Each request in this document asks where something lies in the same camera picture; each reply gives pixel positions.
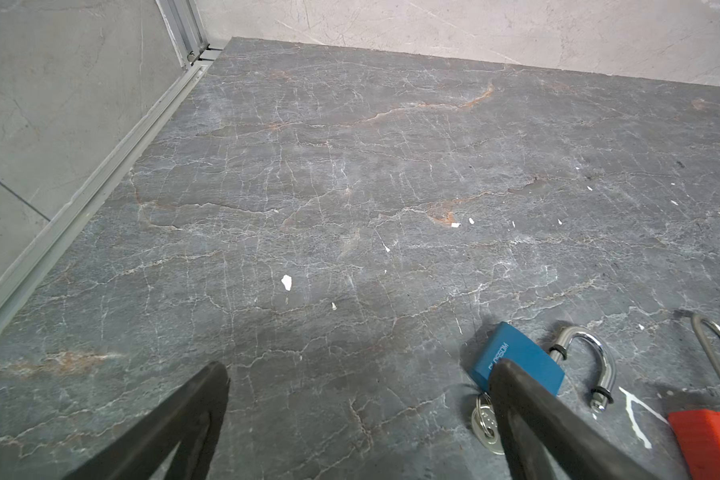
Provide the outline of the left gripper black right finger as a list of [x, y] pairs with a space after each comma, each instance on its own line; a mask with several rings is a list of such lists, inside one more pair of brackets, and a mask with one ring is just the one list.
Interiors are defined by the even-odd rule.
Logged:
[[556, 461], [571, 479], [654, 479], [509, 359], [490, 376], [490, 397], [511, 477], [554, 479]]

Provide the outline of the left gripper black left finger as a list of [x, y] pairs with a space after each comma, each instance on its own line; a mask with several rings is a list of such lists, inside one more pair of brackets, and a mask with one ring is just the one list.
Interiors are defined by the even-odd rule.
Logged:
[[227, 369], [211, 362], [68, 479], [149, 479], [170, 459], [167, 479], [205, 479], [229, 398]]

